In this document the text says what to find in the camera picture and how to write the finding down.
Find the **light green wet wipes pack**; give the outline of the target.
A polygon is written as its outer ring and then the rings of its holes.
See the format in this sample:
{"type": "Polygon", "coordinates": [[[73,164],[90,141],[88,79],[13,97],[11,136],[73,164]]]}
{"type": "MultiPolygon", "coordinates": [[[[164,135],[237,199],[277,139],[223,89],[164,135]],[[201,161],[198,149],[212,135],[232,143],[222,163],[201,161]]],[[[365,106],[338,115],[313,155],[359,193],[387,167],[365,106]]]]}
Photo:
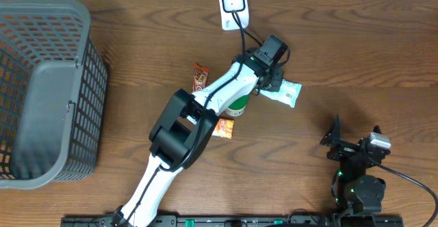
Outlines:
{"type": "Polygon", "coordinates": [[[296,100],[300,94],[301,88],[302,85],[300,83],[282,80],[282,84],[278,92],[261,90],[260,93],[271,100],[278,101],[289,105],[291,108],[295,108],[296,100]]]}

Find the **orange snack packet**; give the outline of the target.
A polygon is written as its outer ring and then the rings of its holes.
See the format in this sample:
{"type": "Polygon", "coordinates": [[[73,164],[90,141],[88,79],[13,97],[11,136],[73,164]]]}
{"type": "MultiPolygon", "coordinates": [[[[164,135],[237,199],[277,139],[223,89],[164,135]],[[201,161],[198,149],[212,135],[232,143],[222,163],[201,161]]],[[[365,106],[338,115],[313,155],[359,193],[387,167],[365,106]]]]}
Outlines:
{"type": "Polygon", "coordinates": [[[221,137],[226,139],[232,139],[233,137],[234,121],[220,118],[216,127],[213,130],[212,135],[215,137],[221,137]]]}

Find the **orange chocolate bar wrapper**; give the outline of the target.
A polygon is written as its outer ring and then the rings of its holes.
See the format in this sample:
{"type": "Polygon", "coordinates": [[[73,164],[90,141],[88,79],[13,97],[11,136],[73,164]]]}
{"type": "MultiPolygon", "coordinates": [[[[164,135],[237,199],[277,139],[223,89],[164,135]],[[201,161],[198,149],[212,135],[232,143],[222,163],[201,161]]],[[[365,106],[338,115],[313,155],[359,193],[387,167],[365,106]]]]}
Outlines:
{"type": "Polygon", "coordinates": [[[194,65],[194,81],[193,81],[193,91],[199,91],[206,87],[207,80],[209,76],[209,69],[202,67],[199,64],[194,65]]]}

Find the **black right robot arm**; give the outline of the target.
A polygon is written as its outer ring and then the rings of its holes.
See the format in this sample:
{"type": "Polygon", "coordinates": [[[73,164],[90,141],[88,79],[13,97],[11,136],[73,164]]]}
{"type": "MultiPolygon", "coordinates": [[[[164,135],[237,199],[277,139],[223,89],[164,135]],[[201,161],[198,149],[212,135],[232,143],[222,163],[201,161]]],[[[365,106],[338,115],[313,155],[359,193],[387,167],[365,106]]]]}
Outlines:
{"type": "Polygon", "coordinates": [[[380,213],[386,182],[367,173],[367,169],[390,154],[390,139],[381,133],[380,127],[375,126],[357,143],[350,143],[342,139],[341,124],[336,116],[320,144],[330,148],[326,158],[339,163],[331,184],[339,211],[349,216],[380,213]]]}

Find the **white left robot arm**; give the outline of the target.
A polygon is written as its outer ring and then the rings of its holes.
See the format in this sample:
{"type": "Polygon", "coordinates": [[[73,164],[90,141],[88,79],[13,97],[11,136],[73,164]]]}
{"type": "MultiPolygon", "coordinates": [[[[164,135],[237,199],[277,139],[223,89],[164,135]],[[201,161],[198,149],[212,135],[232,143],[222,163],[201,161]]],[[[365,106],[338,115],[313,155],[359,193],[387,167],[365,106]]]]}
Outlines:
{"type": "Polygon", "coordinates": [[[269,36],[259,48],[244,49],[230,69],[212,84],[188,93],[175,92],[149,134],[150,157],[133,196],[113,214],[114,226],[148,226],[176,175],[204,151],[219,115],[255,88],[279,91],[281,58],[289,47],[269,36]]]}

